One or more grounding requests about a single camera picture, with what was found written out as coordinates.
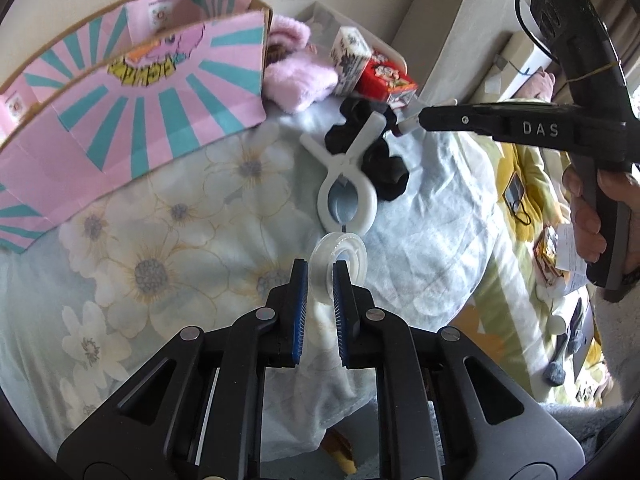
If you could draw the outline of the person's right hand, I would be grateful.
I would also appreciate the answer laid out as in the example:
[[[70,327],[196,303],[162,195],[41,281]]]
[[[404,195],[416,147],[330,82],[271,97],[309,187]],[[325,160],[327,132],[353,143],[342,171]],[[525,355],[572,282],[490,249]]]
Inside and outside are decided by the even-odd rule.
[[[575,245],[578,255],[595,263],[604,254],[606,241],[601,233],[601,219],[582,197],[582,180],[573,166],[568,166],[562,179],[564,188],[570,191],[570,218],[574,224]],[[598,185],[608,198],[622,202],[631,212],[629,237],[624,273],[639,266],[639,181],[632,174],[600,171]]]

